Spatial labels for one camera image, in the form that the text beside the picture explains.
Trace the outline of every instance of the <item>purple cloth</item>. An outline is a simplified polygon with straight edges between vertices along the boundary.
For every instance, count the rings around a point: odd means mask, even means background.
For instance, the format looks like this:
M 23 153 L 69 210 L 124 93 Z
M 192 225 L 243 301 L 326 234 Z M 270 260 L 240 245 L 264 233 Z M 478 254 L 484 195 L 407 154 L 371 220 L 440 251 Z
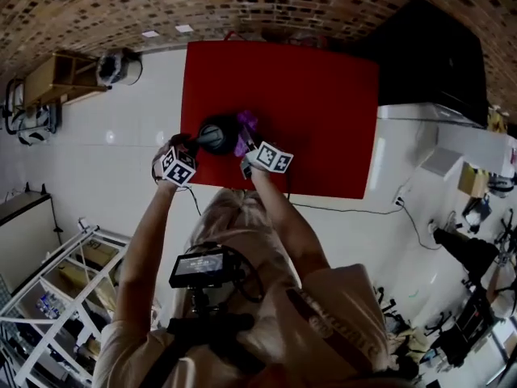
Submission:
M 248 128 L 248 132 L 251 136 L 257 132 L 257 124 L 259 123 L 259 119 L 255 117 L 251 111 L 239 112 L 237 114 L 237 122 L 241 125 L 245 125 Z M 248 152 L 248 146 L 241 138 L 241 134 L 239 134 L 239 139 L 237 141 L 237 145 L 235 146 L 235 150 L 233 153 L 236 157 L 244 157 Z

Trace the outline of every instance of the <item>brick wall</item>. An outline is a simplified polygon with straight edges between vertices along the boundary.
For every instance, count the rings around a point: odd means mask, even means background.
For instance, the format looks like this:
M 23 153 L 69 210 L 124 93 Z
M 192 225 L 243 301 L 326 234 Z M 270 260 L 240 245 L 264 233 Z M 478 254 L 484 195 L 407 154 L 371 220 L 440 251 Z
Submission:
M 56 49 L 99 54 L 221 39 L 227 31 L 311 31 L 358 40 L 409 0 L 0 0 L 0 83 Z M 517 120 L 517 0 L 429 0 L 480 38 L 492 103 Z M 175 25 L 195 30 L 181 34 Z M 159 37 L 141 33 L 156 30 Z

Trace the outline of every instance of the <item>floor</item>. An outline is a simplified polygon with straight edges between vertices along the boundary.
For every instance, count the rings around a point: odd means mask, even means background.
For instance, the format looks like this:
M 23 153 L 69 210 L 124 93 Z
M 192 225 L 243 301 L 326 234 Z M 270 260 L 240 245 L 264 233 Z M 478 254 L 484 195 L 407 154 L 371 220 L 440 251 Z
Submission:
M 150 163 L 158 146 L 179 131 L 186 51 L 144 57 L 143 75 L 134 86 L 117 86 L 64 108 L 63 125 L 48 143 L 26 147 L 0 132 L 0 193 L 42 183 L 53 194 L 59 226 L 65 235 L 77 231 L 79 217 L 105 230 L 131 235 L 149 203 L 155 185 Z M 456 189 L 459 171 L 447 182 L 415 167 L 435 143 L 433 123 L 379 119 L 368 189 L 363 200 L 292 196 L 300 204 L 388 212 L 406 184 L 406 207 L 422 243 L 436 247 L 427 233 L 434 218 L 444 222 L 460 212 L 468 197 Z M 195 185 L 203 209 L 218 188 Z M 494 234 L 500 214 L 515 206 L 515 197 L 492 200 L 494 213 L 478 236 Z M 315 229 L 333 267 L 364 264 L 375 286 L 395 297 L 397 308 L 414 326 L 457 305 L 463 294 L 463 268 L 443 248 L 418 244 L 404 212 L 391 215 L 336 213 L 300 208 Z M 166 232 L 157 298 L 168 305 L 168 278 L 176 256 L 198 219 L 188 192 L 174 199 Z

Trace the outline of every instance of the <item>black pants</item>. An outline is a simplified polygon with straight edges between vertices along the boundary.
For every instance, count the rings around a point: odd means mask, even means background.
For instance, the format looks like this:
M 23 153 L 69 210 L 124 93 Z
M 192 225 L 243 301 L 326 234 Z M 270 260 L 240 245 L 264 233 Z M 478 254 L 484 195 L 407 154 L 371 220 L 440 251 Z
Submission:
M 469 272 L 469 279 L 475 285 L 479 285 L 481 278 L 499 254 L 494 244 L 478 238 L 462 238 L 441 229 L 437 229 L 433 235 L 438 244 L 445 247 L 456 260 L 463 264 Z

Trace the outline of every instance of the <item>cardboard box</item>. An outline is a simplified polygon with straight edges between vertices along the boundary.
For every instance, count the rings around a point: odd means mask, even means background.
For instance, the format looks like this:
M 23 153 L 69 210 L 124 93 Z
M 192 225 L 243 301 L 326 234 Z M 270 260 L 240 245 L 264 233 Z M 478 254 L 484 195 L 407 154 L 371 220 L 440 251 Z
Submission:
M 468 163 L 463 163 L 458 189 L 474 198 L 482 198 L 488 187 L 489 175 L 475 171 Z

